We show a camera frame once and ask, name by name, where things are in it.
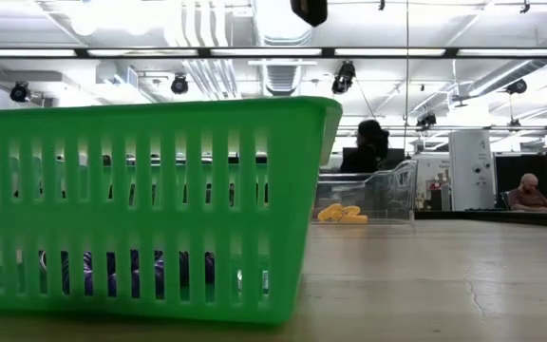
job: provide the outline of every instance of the crack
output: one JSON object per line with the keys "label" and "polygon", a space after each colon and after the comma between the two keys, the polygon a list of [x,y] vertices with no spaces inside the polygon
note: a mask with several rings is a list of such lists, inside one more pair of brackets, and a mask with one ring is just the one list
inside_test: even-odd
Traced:
{"label": "crack", "polygon": [[487,317],[486,312],[484,311],[484,308],[482,307],[482,305],[479,303],[479,296],[476,293],[476,291],[474,291],[474,284],[467,277],[468,277],[468,275],[464,275],[463,279],[470,286],[470,293],[472,293],[472,302],[474,303],[474,305],[476,305],[477,308],[479,308],[479,311],[481,312],[482,318],[486,318]]}

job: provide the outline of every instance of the green plastic basket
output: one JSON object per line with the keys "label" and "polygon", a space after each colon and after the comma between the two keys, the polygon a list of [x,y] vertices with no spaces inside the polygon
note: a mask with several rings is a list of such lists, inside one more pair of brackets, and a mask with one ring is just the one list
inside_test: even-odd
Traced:
{"label": "green plastic basket", "polygon": [[[0,311],[288,319],[318,164],[341,112],[320,98],[0,111]],[[266,163],[256,162],[261,153]],[[140,255],[139,298],[130,293],[131,249]],[[163,251],[163,297],[154,251]],[[189,253],[186,286],[179,252]],[[214,284],[205,281],[206,252]]]}

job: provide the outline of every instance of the table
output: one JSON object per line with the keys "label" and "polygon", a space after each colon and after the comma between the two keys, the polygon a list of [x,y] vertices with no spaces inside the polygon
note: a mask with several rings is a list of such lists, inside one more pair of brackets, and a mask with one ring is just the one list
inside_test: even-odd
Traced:
{"label": "table", "polygon": [[316,225],[281,327],[0,316],[4,340],[547,341],[547,227]]}

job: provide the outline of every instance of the man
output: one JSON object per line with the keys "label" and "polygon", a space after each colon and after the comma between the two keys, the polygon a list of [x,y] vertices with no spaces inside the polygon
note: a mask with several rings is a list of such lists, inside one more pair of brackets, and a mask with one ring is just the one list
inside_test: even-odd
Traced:
{"label": "man", "polygon": [[520,179],[518,189],[510,191],[508,201],[511,210],[528,212],[547,212],[547,199],[537,190],[538,178],[525,174]]}

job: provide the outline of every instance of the ceiling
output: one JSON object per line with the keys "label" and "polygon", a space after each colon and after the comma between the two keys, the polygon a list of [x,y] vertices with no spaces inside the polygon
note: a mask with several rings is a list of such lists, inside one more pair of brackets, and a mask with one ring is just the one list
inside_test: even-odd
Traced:
{"label": "ceiling", "polygon": [[[87,9],[83,6],[91,6],[89,4],[79,0],[0,0],[0,48],[171,46],[165,32],[176,23],[171,10],[171,6],[175,6],[172,4],[174,1],[116,0],[116,6],[111,6],[113,3],[110,1],[92,0],[93,3],[105,3],[104,12],[100,12],[96,19],[93,18],[98,29],[91,34],[80,35],[74,29],[73,20],[77,18],[76,13]],[[287,4],[287,0],[220,0],[222,5],[217,0],[196,1],[195,43],[200,46],[220,45],[216,36],[220,31],[216,29],[214,21],[216,10],[221,6],[224,8],[225,21],[223,35],[227,43],[233,47],[259,45],[260,36],[255,31],[258,8],[261,6],[259,1],[277,1],[280,6]],[[190,17],[189,7],[193,7],[193,3],[187,0],[179,0],[178,3],[182,6],[182,23],[186,25]],[[530,3],[531,9],[521,14],[522,1],[409,0],[407,3],[387,0],[385,9],[378,10],[379,1],[329,0],[329,18],[310,31],[307,45],[370,48],[547,47],[547,0]],[[200,16],[206,4],[213,22],[209,25],[209,32],[202,35]],[[275,31],[276,25],[285,25],[280,31],[289,31],[289,26],[294,25],[293,18],[287,12],[280,13],[269,24],[273,26],[270,33]],[[130,26],[142,28],[144,33],[128,33]],[[341,62],[335,59],[306,59],[301,62],[305,65],[300,67],[294,80],[296,90],[293,93],[333,97],[343,105],[344,118],[335,144],[337,150],[353,144],[351,135],[356,125],[365,118],[374,117],[385,126],[402,125],[405,118],[410,124],[415,124],[416,117],[427,110],[436,114],[438,125],[506,125],[511,115],[522,118],[522,125],[547,125],[547,66],[523,77],[528,85],[523,94],[513,95],[510,99],[507,93],[493,91],[465,101],[468,107],[455,108],[455,103],[450,103],[446,94],[435,95],[443,91],[450,95],[461,94],[461,85],[468,86],[477,82],[512,61],[356,59],[353,60],[356,68],[353,86],[345,94],[333,95],[330,88]],[[61,81],[36,80],[34,84],[37,88],[33,90],[59,99],[60,105],[200,101],[205,100],[207,95],[195,84],[194,74],[189,67],[213,70],[221,91],[225,90],[226,85],[219,71],[233,67],[238,98],[271,96],[264,86],[264,68],[254,66],[259,63],[258,57],[253,60],[232,59],[228,66],[224,61],[206,62],[202,66],[198,62],[191,63],[194,66],[175,59],[127,59],[102,63],[94,60],[44,60],[38,63],[35,60],[0,60],[0,83],[9,86],[15,81],[23,81],[13,78],[25,71],[52,71],[64,76]],[[128,67],[137,72],[136,86],[140,91],[116,90],[100,77],[103,73],[111,72],[111,69],[118,74],[125,74]],[[185,94],[175,95],[170,91],[176,73],[189,73],[189,91]],[[427,107],[416,108],[427,100],[430,100]],[[423,133],[408,133],[411,136],[407,139],[409,143],[417,138],[422,138],[421,141],[424,139]],[[531,131],[515,139],[531,143],[540,140],[545,133]],[[392,137],[401,136],[396,143],[405,143],[402,138],[404,134],[404,131],[392,131]],[[432,145],[445,143],[446,134],[431,132],[426,142]],[[498,140],[508,134],[507,131],[494,133]]]}

